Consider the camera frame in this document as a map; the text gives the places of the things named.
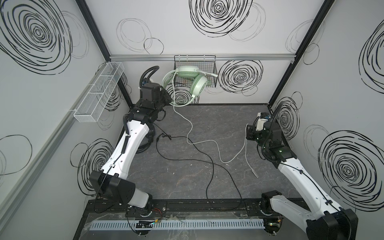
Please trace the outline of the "mint green headphones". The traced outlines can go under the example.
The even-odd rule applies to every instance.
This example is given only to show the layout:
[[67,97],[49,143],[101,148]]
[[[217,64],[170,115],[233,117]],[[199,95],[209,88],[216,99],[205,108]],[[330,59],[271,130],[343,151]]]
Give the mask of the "mint green headphones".
[[[168,72],[162,79],[162,86],[166,88],[169,84],[172,85],[173,97],[171,105],[173,107],[185,107],[191,104],[196,97],[199,97],[208,83],[208,77],[218,77],[218,74],[208,73],[200,70],[197,66],[180,66],[173,71]],[[189,95],[186,99],[177,97],[175,78],[179,77],[188,81]]]

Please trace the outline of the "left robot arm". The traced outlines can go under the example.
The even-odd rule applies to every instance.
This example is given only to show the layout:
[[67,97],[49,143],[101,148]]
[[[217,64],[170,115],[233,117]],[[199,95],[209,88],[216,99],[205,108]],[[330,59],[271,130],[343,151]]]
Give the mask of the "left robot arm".
[[171,102],[164,87],[151,81],[151,76],[159,68],[150,67],[142,74],[139,80],[140,99],[123,116],[124,132],[117,147],[102,169],[90,174],[90,182],[97,197],[136,208],[144,216],[152,213],[153,197],[128,181],[128,175],[135,155],[151,146],[156,133],[154,122],[164,106]]

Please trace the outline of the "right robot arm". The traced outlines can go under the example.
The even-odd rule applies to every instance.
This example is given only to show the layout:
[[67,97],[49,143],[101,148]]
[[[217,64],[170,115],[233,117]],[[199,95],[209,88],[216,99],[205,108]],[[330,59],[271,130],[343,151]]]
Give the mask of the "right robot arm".
[[262,194],[260,208],[266,215],[278,213],[303,230],[310,240],[354,240],[358,217],[335,202],[305,170],[297,155],[283,142],[278,115],[279,103],[271,116],[261,113],[246,127],[246,140],[255,141],[260,153],[292,183],[308,209],[288,200],[278,191]]

